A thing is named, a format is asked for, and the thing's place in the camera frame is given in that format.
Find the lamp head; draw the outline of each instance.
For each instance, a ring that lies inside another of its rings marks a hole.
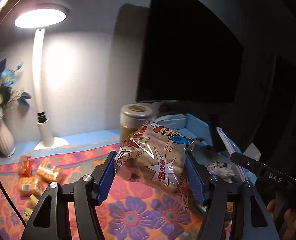
[[[37,4],[34,9],[24,12],[15,20],[19,28],[41,28],[62,22],[68,10],[56,4]]]

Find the black cable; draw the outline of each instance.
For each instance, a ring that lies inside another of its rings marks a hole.
[[[14,203],[11,201],[10,197],[8,196],[4,186],[2,185],[1,181],[0,181],[0,189],[2,191],[2,193],[4,194],[5,198],[8,200],[10,206],[13,208],[13,210],[15,211],[15,213],[17,214],[17,216],[19,217],[19,219],[21,220],[21,222],[23,223],[24,226],[26,226],[26,222],[23,219],[23,217],[21,216],[21,214],[19,213],[18,209],[16,208],[16,206],[14,205]]]

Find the white wall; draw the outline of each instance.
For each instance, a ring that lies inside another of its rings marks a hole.
[[[25,87],[32,96],[34,30],[19,29],[13,22],[21,9],[40,1],[52,0],[21,0],[0,26],[7,67],[14,69],[25,62],[16,87]],[[144,32],[144,21],[131,22],[136,15],[129,12],[123,24],[125,29],[127,25],[138,28],[135,34],[116,33],[118,13],[124,4],[149,7],[150,0],[56,1],[71,13],[62,23],[47,27],[45,34],[42,85],[54,135],[116,128],[120,107],[135,101]],[[244,46],[282,52],[296,63],[296,21],[281,1],[200,1]],[[39,138],[34,99],[30,105],[28,110],[14,106],[6,113],[5,121],[16,142]]]

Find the lamp base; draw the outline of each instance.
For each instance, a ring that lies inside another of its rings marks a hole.
[[[40,149],[51,149],[51,148],[57,148],[57,147],[64,146],[64,145],[69,145],[69,143],[63,138],[54,137],[54,144],[53,145],[46,147],[41,142],[41,143],[37,144],[37,146],[34,148],[34,150],[36,151],[36,150],[40,150]]]

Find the blue gripper pad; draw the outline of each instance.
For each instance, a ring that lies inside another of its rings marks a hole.
[[[99,181],[99,185],[98,185],[98,195],[96,198],[96,202],[97,205],[101,205],[101,203],[107,199],[109,190],[111,188],[113,179],[115,177],[115,165],[114,165],[114,160],[115,160],[115,156],[117,155],[118,152],[114,152],[114,154],[110,153],[109,156],[107,157],[107,159],[109,157],[109,163],[101,177],[101,180]]]
[[[187,176],[188,181],[192,189],[193,196],[197,201],[203,205],[203,202],[206,200],[206,197],[203,193],[203,183],[201,182],[197,170],[193,165],[190,157],[186,154],[186,163],[187,163]]]

